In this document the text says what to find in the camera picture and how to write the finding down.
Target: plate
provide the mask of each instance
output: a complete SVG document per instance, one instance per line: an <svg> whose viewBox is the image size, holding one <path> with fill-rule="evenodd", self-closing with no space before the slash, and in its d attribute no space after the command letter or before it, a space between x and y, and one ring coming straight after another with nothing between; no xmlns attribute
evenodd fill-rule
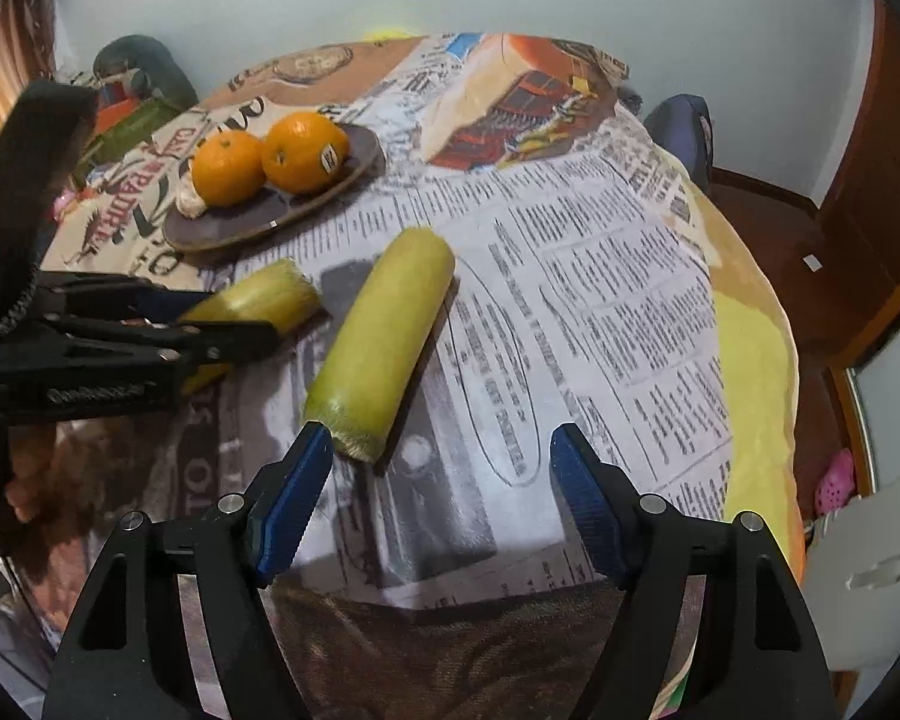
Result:
<svg viewBox="0 0 900 720"><path fill-rule="evenodd" d="M208 208L198 218L186 218L170 208L163 233L177 251L210 251L259 238L322 208L363 175L380 153L380 142L372 130L341 124L350 141L350 156L343 162L338 180L321 194L289 194L264 186L255 197L230 208Z"/></svg>

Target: tablecloth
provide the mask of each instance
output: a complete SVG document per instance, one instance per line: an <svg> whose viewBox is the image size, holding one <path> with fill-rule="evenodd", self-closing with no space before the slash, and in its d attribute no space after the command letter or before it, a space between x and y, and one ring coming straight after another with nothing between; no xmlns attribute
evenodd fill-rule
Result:
<svg viewBox="0 0 900 720"><path fill-rule="evenodd" d="M484 62L470 70L476 76L490 74L473 79L467 87L471 92L485 92L485 100L466 90L458 98L444 95L443 124L429 127L422 135L406 133L406 138L378 133L384 147L413 149L431 164L450 170L480 170L507 162L559 158L600 130L610 137L608 148L616 151L612 155L615 165L626 171L626 180L632 186L659 182L670 188L658 212L674 234L706 261L714 295L722 381L733 432L724 514L732 517L740 509L760 512L799 576L802 538L791 472L797 353L786 316L769 282L727 221L693 186L679 161L655 146L636 118L616 100L616 85L628 74L626 65L592 47L520 36L461 34L429 39L430 43L413 38L325 46L269 60L231 79L204 100L199 110L191 112L191 119L184 114L154 141L132 151L108 176L104 193L64 220L44 268L132 272L178 288L220 283L214 279L226 274L226 268L221 269L220 263L209 268L207 262L184 259L165 243L160 230L160 220L173 201L179 166L185 164L199 138L208 131L199 124L205 119L202 111L232 106L231 127L247 125L248 119L258 116L258 100L315 107L333 117L352 109L359 100L373 100L384 92L392 83L391 72L422 50L439 46L443 52L456 52L461 63L466 63L474 47L496 39L504 47L500 65ZM548 63L554 61L565 62L569 70L552 70ZM541 116L532 110L533 105L553 91L547 85L560 73L566 76L562 82L573 89L570 94L578 93L583 100L583 107L560 109L556 118L550 111ZM426 73L420 73L418 79L401 77L403 82L433 82ZM521 103L525 107L518 113L494 109L502 93L496 86L501 84L509 94L516 90L525 95ZM554 93L567 99L562 87ZM487 117L490 111L496 117L490 127L493 132L512 135L516 128L529 132L530 137L511 139L509 145L504 136L468 137L463 130L466 122L477 116L474 110L480 116ZM283 240L295 234L281 233ZM269 245L271 242L261 242L256 250L266 250ZM154 415L61 426L55 451L55 484L69 490L77 506L45 518L39 525L41 536L31 543L25 560L34 598L53 624L65 624L100 538L122 512L143 507L172 514L195 502L209 502L218 491L239 488L248 481L240 478L240 469L229 469L232 476L227 478L225 463L213 467L206 459L192 456L185 462L174 457L168 463L166 435L183 431L176 435L179 454L187 442L200 445L206 441L204 433L223 429L220 418L213 415L220 406L218 391L212 389L197 397L202 400L197 400L197 405L192 403L189 412L185 410L182 421L179 415ZM238 427L241 435L247 435L259 426ZM161 475L166 477L165 484L158 478ZM338 674L314 666L313 652L303 652L304 642L314 639L313 629L302 630L298 622L302 615L280 613L281 608L307 610L313 625L320 630L327 625L324 632L335 625L338 631L340 618L345 617L358 632L347 640L335 638L335 634L317 638L328 645L329 658L345 656L351 664L365 662L365 672L355 672L347 689L352 707L360 707L361 712L385 710L393 717L471 716L475 712L511 716L511 712L522 712L521 707L525 709L529 702L543 712L543 717L546 712L566 714L567 702L572 705L568 696L582 687L580 675L586 674L586 664L599 651L601 635L612 623L613 610L619 603L612 592L607 592L602 584L567 587L540 593L519 604L508 599L509 603L482 605L477 617L465 607L423 613L372 611L360 604L314 597L293 583L278 583L271 603L277 610L274 626L285 654L296 669L309 673L309 682L304 680L305 694L319 706L335 712L341 709L331 695L341 689ZM683 645L674 647L671 677L684 668L692 645L698 594L689 595L696 600L692 598L685 609L691 622L682 626ZM527 642L519 637L513 640L511 634L525 630L528 620L535 623L540 640L533 642L536 655L521 661L517 653L526 651ZM568 626L572 632L559 645L562 651L554 654L550 632L565 632L570 630ZM415 649L410 645L412 658L367 659L368 641L374 649L380 646L388 651L405 641L403 635L410 631L429 632L425 635L434 635L434 640L441 640L445 647ZM401 637L391 641L397 634ZM490 641L499 642L501 648L493 667L481 660ZM449 664L440 650L454 653L456 661ZM474 688L472 680L478 673L479 685ZM431 682L434 674L445 678L436 688ZM212 693L212 674L197 676L204 685L210 685L206 689ZM420 683L428 689L408 691L408 683Z"/></svg>

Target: wall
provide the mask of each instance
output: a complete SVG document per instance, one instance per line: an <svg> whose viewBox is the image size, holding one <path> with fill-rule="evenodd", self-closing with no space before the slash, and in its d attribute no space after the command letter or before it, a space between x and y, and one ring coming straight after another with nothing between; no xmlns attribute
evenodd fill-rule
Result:
<svg viewBox="0 0 900 720"><path fill-rule="evenodd" d="M817 181L810 191L810 199L817 204L817 207L823 203L823 199L833 183L833 178L837 175L837 168L840 167L844 152L847 150L853 126L857 122L860 103L864 98L871 49L874 47L874 3L875 0L860 0L857 47L850 65L850 83L847 84L844 106L840 119L837 120L837 127L834 129L830 151L823 159Z"/></svg>
<svg viewBox="0 0 900 720"><path fill-rule="evenodd" d="M376 28L576 38L629 62L645 110L680 92L706 97L720 167L812 194L861 61L860 1L58 0L58 10L82 66L112 38L149 33L201 94L270 56Z"/></svg>

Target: wooden floor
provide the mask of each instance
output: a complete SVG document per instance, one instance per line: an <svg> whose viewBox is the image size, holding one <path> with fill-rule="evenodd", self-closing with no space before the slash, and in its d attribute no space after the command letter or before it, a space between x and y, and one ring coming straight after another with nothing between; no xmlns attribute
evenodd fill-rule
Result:
<svg viewBox="0 0 900 720"><path fill-rule="evenodd" d="M767 274L790 318L799 351L794 475L804 519L813 517L813 496L832 455L845 445L845 428L836 396L824 376L826 359L839 350L865 317L847 299L852 285L841 279L844 256L828 247L818 226L803 210L778 199L714 185L710 197ZM823 264L816 274L802 258L814 254Z"/></svg>

